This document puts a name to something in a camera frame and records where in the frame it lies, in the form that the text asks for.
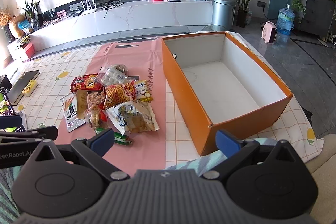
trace plant pot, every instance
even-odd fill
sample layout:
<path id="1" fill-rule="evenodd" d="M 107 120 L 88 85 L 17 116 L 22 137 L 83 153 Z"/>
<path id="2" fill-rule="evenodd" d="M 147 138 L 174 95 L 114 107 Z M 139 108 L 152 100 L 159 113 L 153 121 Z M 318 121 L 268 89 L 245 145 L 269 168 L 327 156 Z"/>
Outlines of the plant pot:
<path id="1" fill-rule="evenodd" d="M 238 10 L 236 26 L 245 28 L 247 11 Z"/>
<path id="2" fill-rule="evenodd" d="M 7 23 L 6 26 L 3 27 L 3 29 L 4 29 L 5 35 L 6 35 L 7 39 L 8 39 L 8 42 L 9 43 L 13 42 L 15 40 L 15 37 L 13 37 L 11 31 L 9 30 L 8 23 Z"/>

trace decorative pumpkin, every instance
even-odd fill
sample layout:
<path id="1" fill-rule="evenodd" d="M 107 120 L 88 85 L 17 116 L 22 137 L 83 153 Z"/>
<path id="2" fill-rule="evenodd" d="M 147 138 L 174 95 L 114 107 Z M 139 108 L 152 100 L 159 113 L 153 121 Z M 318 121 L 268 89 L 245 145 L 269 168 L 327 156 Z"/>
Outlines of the decorative pumpkin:
<path id="1" fill-rule="evenodd" d="M 23 37 L 23 36 L 26 35 L 25 32 L 24 32 L 23 30 L 21 30 L 21 29 L 19 28 L 19 26 L 18 26 L 18 24 L 19 24 L 20 22 L 24 21 L 24 20 L 25 20 L 25 17 L 24 17 L 23 15 L 19 15 L 19 16 L 13 18 L 13 19 L 9 22 L 9 24 L 8 24 L 8 26 L 9 26 L 9 30 L 10 30 L 10 32 L 12 33 L 12 35 L 13 35 L 14 37 L 16 37 L 16 38 L 21 38 L 21 37 Z"/>

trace pink tablecloth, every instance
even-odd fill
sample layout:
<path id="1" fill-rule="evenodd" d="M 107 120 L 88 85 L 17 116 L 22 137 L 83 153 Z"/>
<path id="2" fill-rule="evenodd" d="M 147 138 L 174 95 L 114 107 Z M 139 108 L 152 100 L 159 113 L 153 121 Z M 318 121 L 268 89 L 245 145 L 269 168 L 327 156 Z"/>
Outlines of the pink tablecloth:
<path id="1" fill-rule="evenodd" d="M 104 159 L 129 175 L 137 169 L 164 169 L 166 157 L 166 85 L 162 67 L 162 48 L 158 40 L 134 43 L 107 43 L 91 60 L 86 73 L 97 73 L 103 64 L 124 64 L 128 75 L 147 80 L 154 97 L 152 108 L 160 130 L 129 134 L 132 146 L 115 144 Z M 68 133 L 64 119 L 58 128 L 57 144 L 67 144 L 78 137 L 91 138 L 94 131 L 87 125 Z"/>

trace pink space heater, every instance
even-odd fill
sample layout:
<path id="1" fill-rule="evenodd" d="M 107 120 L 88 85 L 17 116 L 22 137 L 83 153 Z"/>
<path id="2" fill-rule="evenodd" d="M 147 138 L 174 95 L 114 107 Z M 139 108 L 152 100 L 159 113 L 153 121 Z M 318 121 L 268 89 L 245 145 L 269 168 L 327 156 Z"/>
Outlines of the pink space heater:
<path id="1" fill-rule="evenodd" d="M 262 30 L 262 38 L 264 39 L 265 43 L 274 44 L 275 39 L 277 38 L 277 27 L 272 22 L 266 22 L 263 30 Z"/>

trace metal screw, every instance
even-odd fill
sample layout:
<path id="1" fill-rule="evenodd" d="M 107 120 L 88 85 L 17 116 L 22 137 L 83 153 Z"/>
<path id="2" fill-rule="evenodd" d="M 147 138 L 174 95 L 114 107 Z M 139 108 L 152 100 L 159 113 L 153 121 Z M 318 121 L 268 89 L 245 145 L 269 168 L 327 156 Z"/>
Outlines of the metal screw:
<path id="1" fill-rule="evenodd" d="M 217 179 L 219 178 L 219 176 L 220 176 L 220 173 L 215 170 L 210 170 L 203 174 L 203 177 L 205 177 L 206 179 Z"/>
<path id="2" fill-rule="evenodd" d="M 127 178 L 127 174 L 123 171 L 115 171 L 111 173 L 111 178 L 114 180 L 123 180 Z"/>

